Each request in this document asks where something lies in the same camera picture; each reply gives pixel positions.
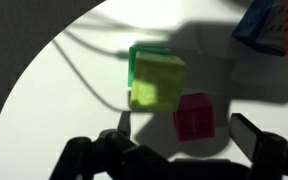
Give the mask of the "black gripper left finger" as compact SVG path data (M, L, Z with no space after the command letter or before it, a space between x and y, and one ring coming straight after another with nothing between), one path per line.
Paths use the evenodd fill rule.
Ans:
M117 126L117 130L125 136L131 135L130 111L123 111Z

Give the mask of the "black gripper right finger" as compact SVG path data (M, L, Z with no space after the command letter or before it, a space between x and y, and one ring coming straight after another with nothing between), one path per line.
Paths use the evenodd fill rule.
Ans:
M252 165L285 165L286 139L275 133L260 130L241 113L231 115L229 135Z

